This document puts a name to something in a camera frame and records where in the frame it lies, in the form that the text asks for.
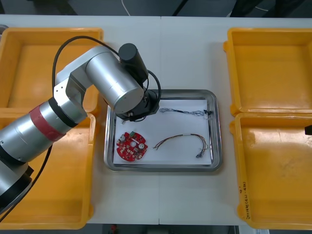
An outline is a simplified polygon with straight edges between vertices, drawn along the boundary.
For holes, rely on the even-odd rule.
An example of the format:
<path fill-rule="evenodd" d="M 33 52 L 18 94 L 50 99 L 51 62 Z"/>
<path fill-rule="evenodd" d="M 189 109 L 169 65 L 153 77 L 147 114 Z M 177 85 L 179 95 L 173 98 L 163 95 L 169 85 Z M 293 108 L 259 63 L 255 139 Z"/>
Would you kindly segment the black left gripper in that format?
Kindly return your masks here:
<path fill-rule="evenodd" d="M 158 111 L 158 95 L 155 90 L 147 90 L 141 102 L 131 111 L 124 114 L 117 114 L 117 117 L 124 121 L 139 121 L 153 115 Z"/>

